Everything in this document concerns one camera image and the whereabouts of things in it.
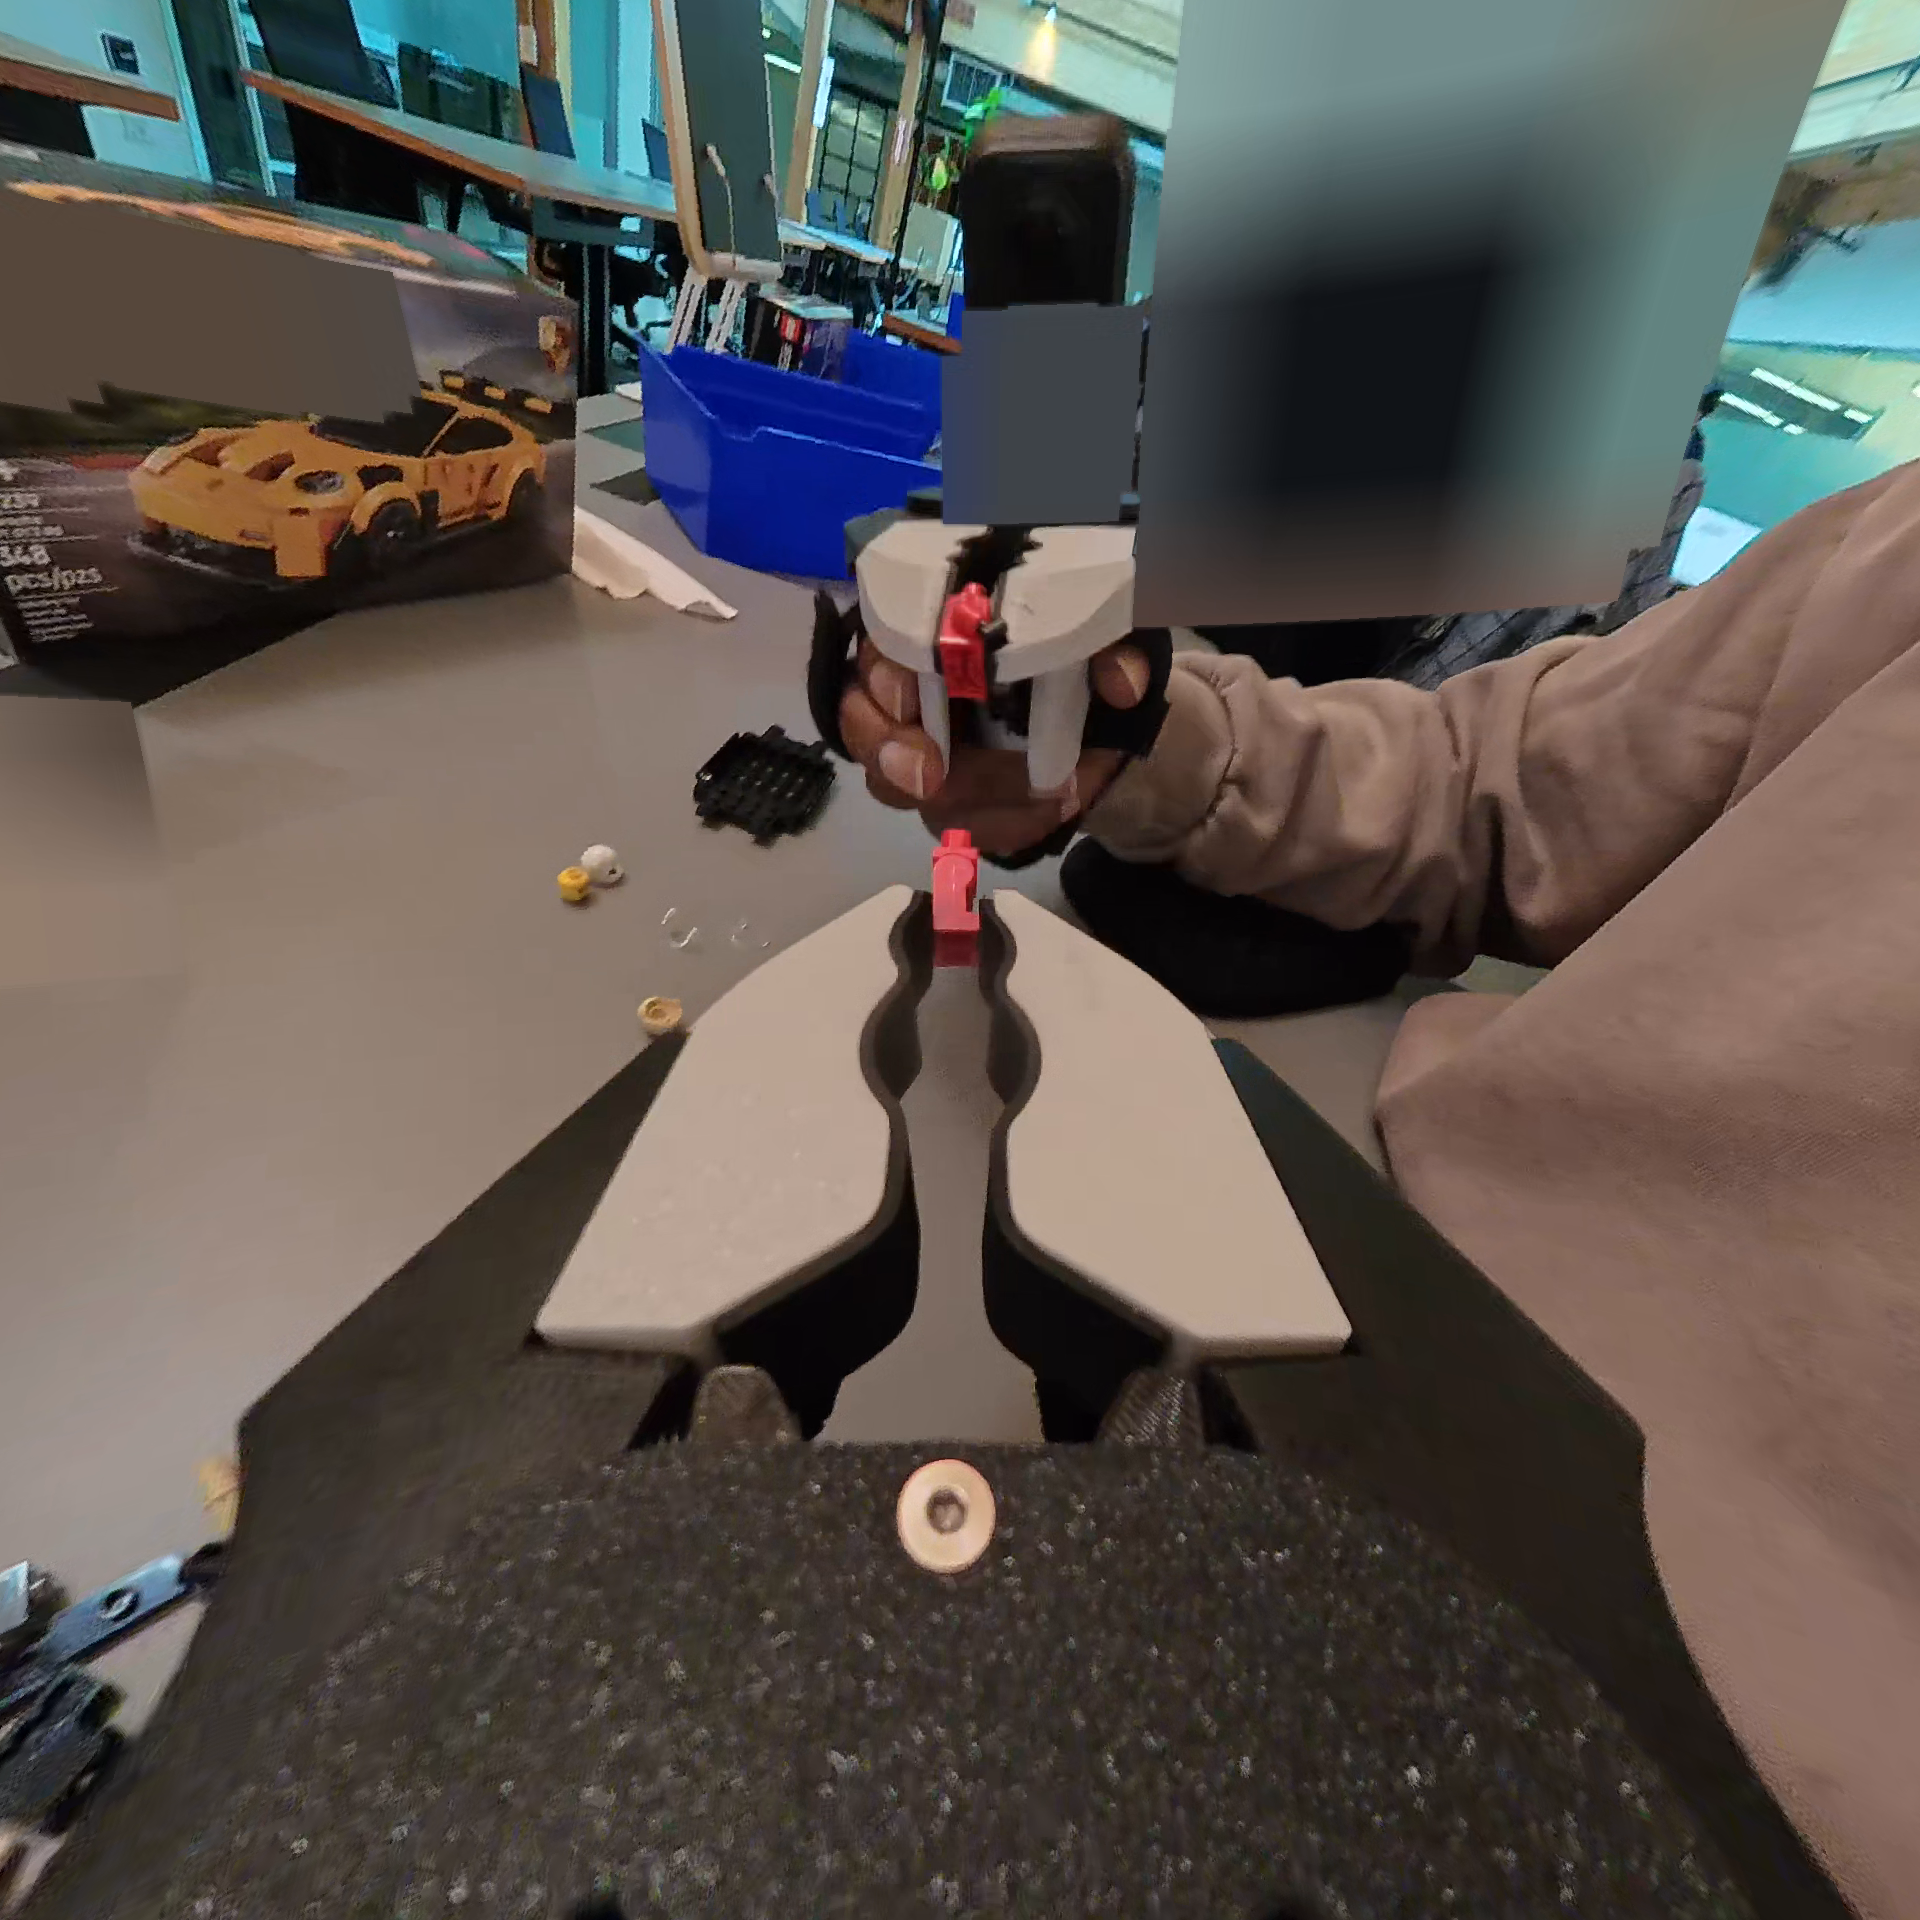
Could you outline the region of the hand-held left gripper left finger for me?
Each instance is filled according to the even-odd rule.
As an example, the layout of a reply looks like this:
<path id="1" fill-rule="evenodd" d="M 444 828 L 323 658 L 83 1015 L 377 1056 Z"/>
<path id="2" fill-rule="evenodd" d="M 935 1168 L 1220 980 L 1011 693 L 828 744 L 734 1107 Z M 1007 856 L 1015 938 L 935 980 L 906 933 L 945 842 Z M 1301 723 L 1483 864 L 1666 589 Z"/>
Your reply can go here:
<path id="1" fill-rule="evenodd" d="M 535 1328 L 548 1348 L 775 1376 L 800 1431 L 919 1300 L 906 1088 L 923 893 L 888 887 L 687 1034 Z"/>

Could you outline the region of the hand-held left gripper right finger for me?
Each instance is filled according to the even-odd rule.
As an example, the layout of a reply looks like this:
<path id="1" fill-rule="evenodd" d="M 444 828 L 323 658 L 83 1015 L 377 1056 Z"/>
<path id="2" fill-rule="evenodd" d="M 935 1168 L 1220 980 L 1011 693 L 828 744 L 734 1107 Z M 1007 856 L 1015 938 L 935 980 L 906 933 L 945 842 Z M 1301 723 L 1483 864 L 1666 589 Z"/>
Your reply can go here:
<path id="1" fill-rule="evenodd" d="M 1348 1352 L 1350 1314 L 1198 1015 L 1026 893 L 982 919 L 982 995 L 1003 1100 L 982 1290 L 1041 1431 L 1098 1431 L 1141 1370 Z"/>

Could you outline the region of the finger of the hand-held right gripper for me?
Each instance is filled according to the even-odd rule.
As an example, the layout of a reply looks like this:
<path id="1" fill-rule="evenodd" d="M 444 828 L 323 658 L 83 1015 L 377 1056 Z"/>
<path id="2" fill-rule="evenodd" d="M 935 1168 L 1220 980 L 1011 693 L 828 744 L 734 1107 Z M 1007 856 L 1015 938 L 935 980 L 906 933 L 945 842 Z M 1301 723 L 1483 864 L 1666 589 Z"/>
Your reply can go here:
<path id="1" fill-rule="evenodd" d="M 1088 667 L 1131 630 L 1135 528 L 1031 528 L 1019 559 L 999 582 L 992 611 L 1003 628 L 992 686 Z"/>
<path id="2" fill-rule="evenodd" d="M 963 570 L 963 524 L 888 524 L 856 554 L 864 633 L 906 673 L 940 673 L 940 623 Z"/>

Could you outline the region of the red toy figure torso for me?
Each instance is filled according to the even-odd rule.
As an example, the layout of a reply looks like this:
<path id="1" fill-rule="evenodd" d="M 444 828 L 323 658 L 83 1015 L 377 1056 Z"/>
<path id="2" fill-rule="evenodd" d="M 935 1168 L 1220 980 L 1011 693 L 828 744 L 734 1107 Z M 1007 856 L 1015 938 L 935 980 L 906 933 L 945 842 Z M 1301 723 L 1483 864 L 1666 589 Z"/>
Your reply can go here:
<path id="1" fill-rule="evenodd" d="M 985 582 L 949 589 L 935 630 L 935 673 L 949 704 L 988 711 L 1003 633 L 1007 628 Z"/>

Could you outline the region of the black studded toy plate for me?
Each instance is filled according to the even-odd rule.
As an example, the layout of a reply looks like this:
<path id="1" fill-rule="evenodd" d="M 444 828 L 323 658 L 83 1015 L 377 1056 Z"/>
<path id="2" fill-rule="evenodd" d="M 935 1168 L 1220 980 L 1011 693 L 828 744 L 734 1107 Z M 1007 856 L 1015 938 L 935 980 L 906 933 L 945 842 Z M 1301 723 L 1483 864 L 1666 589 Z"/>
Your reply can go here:
<path id="1" fill-rule="evenodd" d="M 790 730 L 730 732 L 696 773 L 696 817 L 740 828 L 758 846 L 818 825 L 838 789 L 828 744 L 800 744 Z"/>

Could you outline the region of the pile of small toy bricks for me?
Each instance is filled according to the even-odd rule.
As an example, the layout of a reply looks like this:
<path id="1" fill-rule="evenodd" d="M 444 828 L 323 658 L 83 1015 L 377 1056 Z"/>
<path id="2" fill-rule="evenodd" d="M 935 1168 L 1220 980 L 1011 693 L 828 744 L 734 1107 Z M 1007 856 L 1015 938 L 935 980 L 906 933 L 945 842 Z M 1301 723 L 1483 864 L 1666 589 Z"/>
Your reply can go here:
<path id="1" fill-rule="evenodd" d="M 212 1539 L 106 1578 L 93 1592 L 42 1561 L 0 1569 L 0 1896 L 14 1909 L 49 1849 L 78 1827 L 124 1751 L 124 1692 L 98 1661 L 175 1611 L 205 1601 L 227 1567 L 241 1507 L 232 1452 L 205 1459 Z"/>

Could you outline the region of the person's right forearm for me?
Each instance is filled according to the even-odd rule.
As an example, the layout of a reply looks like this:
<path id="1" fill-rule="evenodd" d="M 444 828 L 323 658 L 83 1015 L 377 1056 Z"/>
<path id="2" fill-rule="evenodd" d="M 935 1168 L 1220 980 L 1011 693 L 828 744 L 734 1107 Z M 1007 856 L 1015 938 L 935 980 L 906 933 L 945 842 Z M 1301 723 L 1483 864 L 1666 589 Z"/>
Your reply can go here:
<path id="1" fill-rule="evenodd" d="M 1159 744 L 1088 814 L 1121 859 L 1418 967 L 1564 960 L 1839 711 L 1918 716 L 1918 459 L 1821 497 L 1705 588 L 1440 691 L 1301 691 L 1185 652 Z"/>

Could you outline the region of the grey desk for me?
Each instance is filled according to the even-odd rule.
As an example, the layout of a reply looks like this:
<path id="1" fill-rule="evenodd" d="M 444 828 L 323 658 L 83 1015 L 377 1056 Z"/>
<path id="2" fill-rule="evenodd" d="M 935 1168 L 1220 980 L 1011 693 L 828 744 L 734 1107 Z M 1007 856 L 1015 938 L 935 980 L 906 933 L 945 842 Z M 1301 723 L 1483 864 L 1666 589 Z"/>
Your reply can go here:
<path id="1" fill-rule="evenodd" d="M 158 1551 L 239 1421 L 248 1484 L 19 1916 L 1555 1916 L 1592 1692 L 1377 1503 L 966 1444 L 1003 1520 L 940 1578 L 914 1444 L 636 1444 L 662 1359 L 535 1348 L 672 1069 L 636 997 L 747 960 L 658 906 L 798 946 L 923 856 L 864 797 L 696 825 L 723 732 L 808 732 L 810 595 L 636 528 L 740 619 L 559 575 L 130 716 L 182 960 L 6 1009 L 6 1548 Z"/>

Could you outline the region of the person's right hand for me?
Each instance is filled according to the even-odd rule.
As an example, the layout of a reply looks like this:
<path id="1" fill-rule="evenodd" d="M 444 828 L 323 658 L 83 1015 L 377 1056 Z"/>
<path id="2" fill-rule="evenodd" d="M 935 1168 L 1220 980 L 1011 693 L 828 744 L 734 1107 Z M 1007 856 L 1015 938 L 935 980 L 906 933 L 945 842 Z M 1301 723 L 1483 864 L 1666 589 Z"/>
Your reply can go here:
<path id="1" fill-rule="evenodd" d="M 870 791 L 907 808 L 931 838 L 963 828 L 999 864 L 1026 859 L 1057 828 L 1077 825 L 1128 770 L 1128 751 L 1083 749 L 1062 789 L 1036 789 L 1019 751 L 958 749 L 949 758 L 923 723 L 923 686 L 858 641 L 838 704 L 838 730 Z"/>

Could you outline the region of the blue plastic crate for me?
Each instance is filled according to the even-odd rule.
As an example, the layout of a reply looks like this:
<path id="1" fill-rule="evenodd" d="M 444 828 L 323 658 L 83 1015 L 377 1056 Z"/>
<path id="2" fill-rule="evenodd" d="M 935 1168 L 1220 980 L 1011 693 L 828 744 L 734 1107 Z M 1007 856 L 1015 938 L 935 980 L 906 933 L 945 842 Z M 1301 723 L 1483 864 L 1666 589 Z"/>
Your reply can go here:
<path id="1" fill-rule="evenodd" d="M 644 472 L 707 559 L 808 582 L 846 575 L 851 519 L 940 480 L 940 390 L 639 349 L 639 425 Z"/>
<path id="2" fill-rule="evenodd" d="M 945 364 L 958 349 L 963 338 L 949 321 L 888 310 L 878 325 L 846 336 L 841 378 L 940 420 Z"/>

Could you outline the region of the small dark toy box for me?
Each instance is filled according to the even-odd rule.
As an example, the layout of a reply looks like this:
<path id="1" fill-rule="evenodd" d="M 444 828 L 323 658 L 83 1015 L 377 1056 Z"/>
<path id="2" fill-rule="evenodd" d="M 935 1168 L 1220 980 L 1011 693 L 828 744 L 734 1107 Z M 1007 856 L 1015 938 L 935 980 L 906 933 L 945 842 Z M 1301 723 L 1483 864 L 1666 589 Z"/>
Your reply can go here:
<path id="1" fill-rule="evenodd" d="M 743 356 L 775 372 L 841 378 L 851 329 L 851 306 L 752 290 L 743 310 Z"/>

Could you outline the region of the black standing board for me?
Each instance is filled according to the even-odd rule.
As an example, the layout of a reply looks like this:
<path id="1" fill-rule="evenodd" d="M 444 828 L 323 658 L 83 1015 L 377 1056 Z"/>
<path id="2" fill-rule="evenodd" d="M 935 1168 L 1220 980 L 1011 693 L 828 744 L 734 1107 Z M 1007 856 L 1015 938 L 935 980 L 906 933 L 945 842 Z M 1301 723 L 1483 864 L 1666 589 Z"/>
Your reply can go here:
<path id="1" fill-rule="evenodd" d="M 658 0 L 658 90 L 691 269 L 781 280 L 781 181 L 758 0 Z"/>

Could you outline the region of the grey top table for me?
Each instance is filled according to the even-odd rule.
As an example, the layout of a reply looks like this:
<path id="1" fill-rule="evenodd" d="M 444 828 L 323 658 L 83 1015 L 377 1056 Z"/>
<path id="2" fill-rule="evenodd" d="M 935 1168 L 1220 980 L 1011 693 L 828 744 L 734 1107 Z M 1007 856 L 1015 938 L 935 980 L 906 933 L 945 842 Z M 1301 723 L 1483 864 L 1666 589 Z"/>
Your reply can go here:
<path id="1" fill-rule="evenodd" d="M 287 105 L 303 105 L 312 115 L 329 115 L 334 123 L 362 131 L 390 148 L 404 148 L 423 162 L 433 162 L 444 171 L 456 171 L 466 179 L 490 179 L 507 192 L 522 192 L 535 200 L 564 200 L 564 207 L 596 207 L 620 217 L 662 217 L 679 225 L 678 187 L 658 179 L 636 179 L 623 171 L 596 171 L 567 158 L 538 151 L 528 145 L 456 131 L 444 122 L 423 122 L 399 105 L 357 103 L 350 92 L 312 90 L 281 82 L 273 73 L 248 68 L 241 82 L 255 92 L 271 92 Z"/>

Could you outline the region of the black toy car box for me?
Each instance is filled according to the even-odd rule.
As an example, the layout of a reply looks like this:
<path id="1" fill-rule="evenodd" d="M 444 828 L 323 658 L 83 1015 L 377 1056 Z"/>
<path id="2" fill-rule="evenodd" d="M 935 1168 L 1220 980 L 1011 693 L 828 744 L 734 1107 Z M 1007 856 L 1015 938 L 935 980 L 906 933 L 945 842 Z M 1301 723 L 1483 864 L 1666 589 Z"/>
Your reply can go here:
<path id="1" fill-rule="evenodd" d="M 6 148 L 6 693 L 152 704 L 573 570 L 576 306 L 423 225 Z"/>

